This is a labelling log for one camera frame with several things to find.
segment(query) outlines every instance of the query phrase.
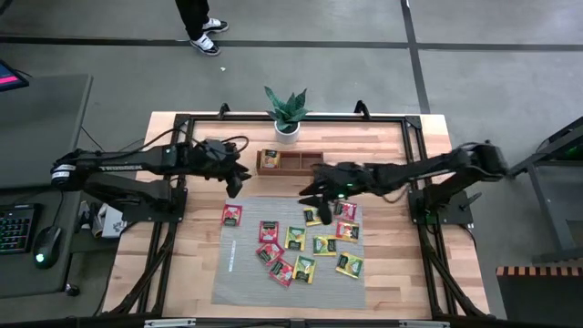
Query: person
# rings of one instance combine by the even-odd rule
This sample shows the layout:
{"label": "person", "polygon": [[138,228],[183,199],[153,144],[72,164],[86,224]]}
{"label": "person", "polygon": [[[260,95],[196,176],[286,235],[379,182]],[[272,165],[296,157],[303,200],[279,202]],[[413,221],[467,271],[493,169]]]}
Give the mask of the person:
{"label": "person", "polygon": [[220,48],[207,37],[208,32],[220,33],[229,29],[229,24],[209,18],[207,0],[175,0],[180,18],[189,34],[190,44],[207,56],[217,56]]}

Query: gray mat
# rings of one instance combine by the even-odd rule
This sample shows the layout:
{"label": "gray mat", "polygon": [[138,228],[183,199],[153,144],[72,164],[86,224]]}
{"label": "gray mat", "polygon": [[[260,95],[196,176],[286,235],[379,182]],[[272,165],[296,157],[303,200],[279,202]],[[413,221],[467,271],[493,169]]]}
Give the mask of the gray mat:
{"label": "gray mat", "polygon": [[[269,268],[259,260],[255,251],[261,246],[258,241],[259,224],[262,220],[280,223],[279,244],[283,247],[285,232],[289,226],[303,228],[302,210],[294,198],[251,197],[227,200],[230,205],[242,205],[243,213],[239,227],[223,227],[220,235],[220,261],[215,275],[212,302],[229,305],[308,307],[323,309],[364,309],[366,298],[364,272],[356,280],[336,272],[338,256],[313,256],[313,236],[335,234],[334,222],[329,226],[307,228],[304,251],[285,250],[283,259],[294,265],[298,255],[316,260],[313,283],[291,282],[289,288],[282,287],[269,276]],[[357,208],[356,219],[363,222],[362,209]],[[363,235],[358,243],[338,241],[338,251],[348,251],[364,256]],[[235,251],[230,271],[231,254]]]}

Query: keyboard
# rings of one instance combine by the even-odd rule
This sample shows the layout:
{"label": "keyboard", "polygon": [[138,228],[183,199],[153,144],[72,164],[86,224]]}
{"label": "keyboard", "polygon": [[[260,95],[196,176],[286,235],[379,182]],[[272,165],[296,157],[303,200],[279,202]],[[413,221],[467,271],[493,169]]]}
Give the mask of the keyboard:
{"label": "keyboard", "polygon": [[40,204],[0,205],[0,255],[29,252]]}

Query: white pot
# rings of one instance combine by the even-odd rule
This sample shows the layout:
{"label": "white pot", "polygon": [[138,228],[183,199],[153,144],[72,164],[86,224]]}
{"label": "white pot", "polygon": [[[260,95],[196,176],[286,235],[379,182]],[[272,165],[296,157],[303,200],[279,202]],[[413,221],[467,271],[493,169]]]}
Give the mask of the white pot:
{"label": "white pot", "polygon": [[277,129],[277,122],[273,122],[273,127],[275,128],[275,139],[283,144],[292,144],[298,140],[300,136],[300,122],[298,122],[298,127],[292,133],[283,133]]}

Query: sneaker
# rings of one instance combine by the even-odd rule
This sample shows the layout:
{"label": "sneaker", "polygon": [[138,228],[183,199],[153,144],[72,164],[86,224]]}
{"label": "sneaker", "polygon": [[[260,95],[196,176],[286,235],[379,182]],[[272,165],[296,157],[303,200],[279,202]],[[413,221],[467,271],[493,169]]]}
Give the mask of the sneaker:
{"label": "sneaker", "polygon": [[202,26],[203,33],[208,33],[208,32],[220,33],[220,32],[225,32],[228,29],[229,29],[229,23],[220,21],[217,18],[210,18],[209,22]]}
{"label": "sneaker", "polygon": [[217,56],[220,54],[220,48],[215,46],[214,42],[212,42],[207,35],[201,36],[200,39],[196,41],[190,40],[190,45],[196,47],[200,52],[207,56]]}

